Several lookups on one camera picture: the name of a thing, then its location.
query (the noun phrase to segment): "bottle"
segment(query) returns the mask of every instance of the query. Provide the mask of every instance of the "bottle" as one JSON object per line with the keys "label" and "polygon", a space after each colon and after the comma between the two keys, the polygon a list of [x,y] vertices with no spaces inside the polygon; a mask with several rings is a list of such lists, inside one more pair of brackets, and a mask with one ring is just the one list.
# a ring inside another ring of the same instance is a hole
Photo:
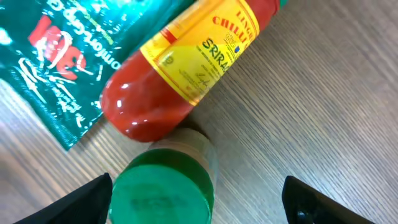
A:
{"label": "bottle", "polygon": [[105,116],[131,139],[170,132],[265,29],[286,0],[199,0],[109,80]]}
{"label": "bottle", "polygon": [[206,137],[176,129],[133,159],[115,180],[112,223],[210,223],[217,165]]}

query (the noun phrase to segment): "wooden table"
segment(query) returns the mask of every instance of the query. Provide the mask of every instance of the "wooden table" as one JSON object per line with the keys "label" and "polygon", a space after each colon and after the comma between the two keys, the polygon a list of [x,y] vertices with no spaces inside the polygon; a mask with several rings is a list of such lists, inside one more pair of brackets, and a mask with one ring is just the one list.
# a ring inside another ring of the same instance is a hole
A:
{"label": "wooden table", "polygon": [[[2,223],[117,176],[147,147],[102,120],[66,154],[4,83],[0,96]],[[397,223],[398,1],[289,2],[192,119],[218,148],[213,223],[287,223],[287,175]]]}

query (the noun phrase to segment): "food packet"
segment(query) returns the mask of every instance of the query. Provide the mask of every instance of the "food packet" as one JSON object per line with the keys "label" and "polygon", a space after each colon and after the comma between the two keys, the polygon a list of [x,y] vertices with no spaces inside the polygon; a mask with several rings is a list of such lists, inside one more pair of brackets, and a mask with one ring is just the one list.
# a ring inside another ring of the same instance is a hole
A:
{"label": "food packet", "polygon": [[0,78],[69,150],[101,117],[109,77],[192,2],[0,0]]}

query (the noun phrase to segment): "green bottle cap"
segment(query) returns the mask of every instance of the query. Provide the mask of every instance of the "green bottle cap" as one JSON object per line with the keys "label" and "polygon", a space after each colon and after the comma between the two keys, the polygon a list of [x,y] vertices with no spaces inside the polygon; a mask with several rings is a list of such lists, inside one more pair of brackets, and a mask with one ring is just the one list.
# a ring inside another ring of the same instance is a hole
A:
{"label": "green bottle cap", "polygon": [[279,8],[283,8],[287,3],[287,0],[279,0]]}
{"label": "green bottle cap", "polygon": [[115,181],[109,216],[114,224],[208,224],[211,208],[197,184],[163,165],[125,170]]}

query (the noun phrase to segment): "red sauce bottle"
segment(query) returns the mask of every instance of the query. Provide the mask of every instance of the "red sauce bottle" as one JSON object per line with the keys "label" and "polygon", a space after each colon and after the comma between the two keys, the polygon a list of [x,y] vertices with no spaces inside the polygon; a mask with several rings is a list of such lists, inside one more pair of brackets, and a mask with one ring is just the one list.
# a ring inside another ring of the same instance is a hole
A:
{"label": "red sauce bottle", "polygon": [[[131,139],[161,139],[266,28],[280,4],[279,0],[197,1],[111,77],[101,99],[105,116]],[[154,52],[163,53],[156,57]]]}

